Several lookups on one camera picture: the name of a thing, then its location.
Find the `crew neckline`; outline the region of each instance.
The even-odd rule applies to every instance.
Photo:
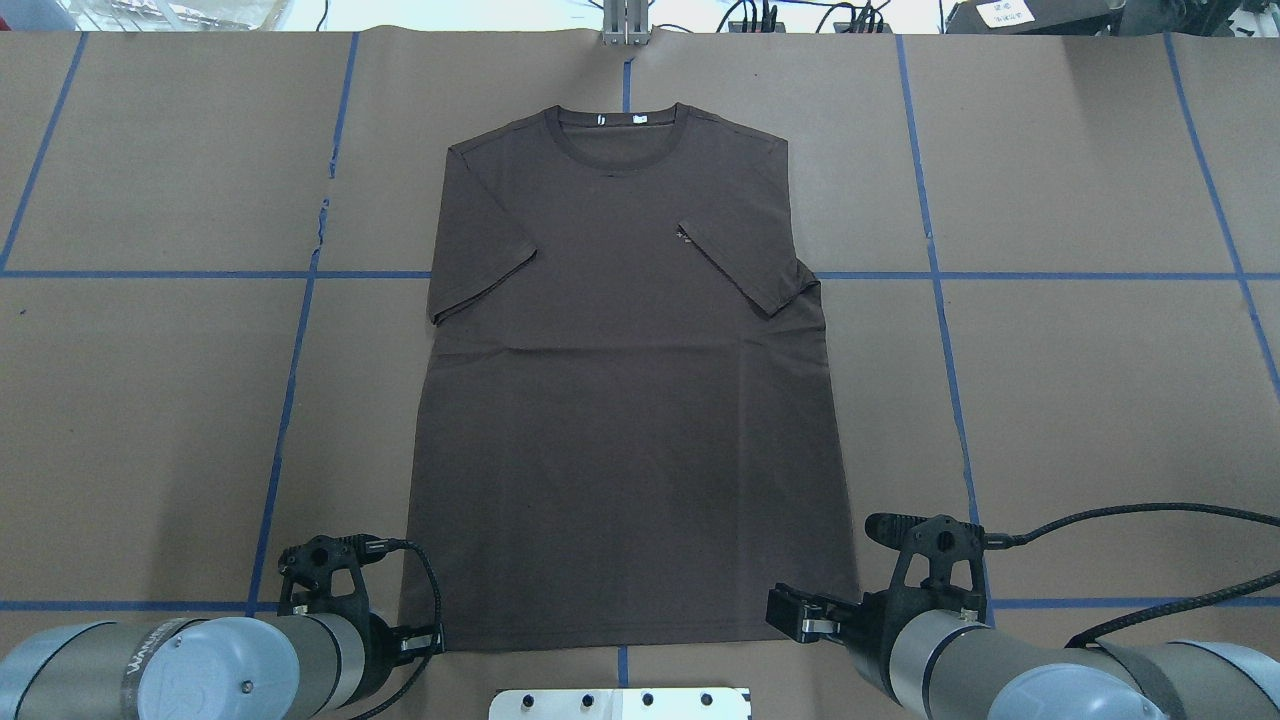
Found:
[[[675,152],[680,145],[681,136],[685,133],[685,127],[689,124],[689,106],[676,102],[664,110],[650,110],[646,113],[584,113],[554,105],[543,111],[543,118],[545,119],[552,140],[556,141],[561,152],[570,159],[598,170],[634,172],[655,165]],[[636,118],[644,118],[644,120],[637,122]],[[564,132],[566,124],[575,127],[640,127],[641,124],[644,127],[654,127],[669,124],[672,129],[654,152],[631,160],[608,160],[593,155],[575,143]]]

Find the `white mounting plate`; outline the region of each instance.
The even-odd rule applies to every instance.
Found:
[[[590,700],[586,702],[590,705],[584,703],[588,696]],[[489,705],[489,720],[750,720],[750,717],[751,691],[745,688],[503,691]]]

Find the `t-shirt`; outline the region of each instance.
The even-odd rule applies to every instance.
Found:
[[[453,146],[428,311],[408,537],[451,648],[778,638],[774,583],[856,596],[785,140],[677,104]]]

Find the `folded sleeve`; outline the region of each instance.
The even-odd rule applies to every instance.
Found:
[[[431,323],[438,325],[476,302],[536,251],[520,220],[485,187],[466,158],[451,147],[444,163],[431,287],[426,297]]]
[[[765,315],[786,307],[818,279],[795,254],[787,183],[787,141],[776,138],[749,169],[680,227]]]

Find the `white label sticker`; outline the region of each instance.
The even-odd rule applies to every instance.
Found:
[[[983,3],[977,8],[987,27],[1009,27],[1036,22],[1036,15],[1032,14],[1025,0],[998,0]]]

